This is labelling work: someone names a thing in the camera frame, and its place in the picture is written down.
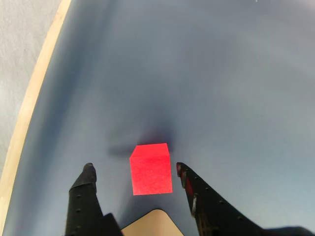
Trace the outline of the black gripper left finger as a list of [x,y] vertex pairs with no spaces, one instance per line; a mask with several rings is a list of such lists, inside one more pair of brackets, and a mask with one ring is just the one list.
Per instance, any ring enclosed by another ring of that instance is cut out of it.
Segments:
[[66,236],[121,236],[113,214],[103,215],[96,196],[96,170],[87,163],[69,190]]

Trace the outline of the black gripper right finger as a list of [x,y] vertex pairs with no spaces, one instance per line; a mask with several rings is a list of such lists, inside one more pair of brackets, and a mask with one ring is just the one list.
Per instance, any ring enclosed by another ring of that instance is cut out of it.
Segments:
[[302,227],[264,229],[252,222],[208,185],[189,166],[177,163],[192,217],[201,236],[313,236]]

